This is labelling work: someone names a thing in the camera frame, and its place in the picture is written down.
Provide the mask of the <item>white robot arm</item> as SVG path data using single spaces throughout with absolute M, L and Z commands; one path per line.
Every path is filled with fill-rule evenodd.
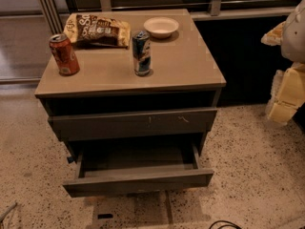
M 305 0 L 284 22 L 265 33 L 261 42 L 279 46 L 282 56 L 293 62 L 285 72 L 276 71 L 265 111 L 268 120 L 286 125 L 305 103 Z

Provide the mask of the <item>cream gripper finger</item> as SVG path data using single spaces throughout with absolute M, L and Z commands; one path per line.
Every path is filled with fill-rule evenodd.
M 265 33 L 262 38 L 261 42 L 268 46 L 277 46 L 281 44 L 282 40 L 282 33 L 283 33 L 283 27 L 285 23 L 281 22 L 277 26 L 275 26 L 273 29 Z

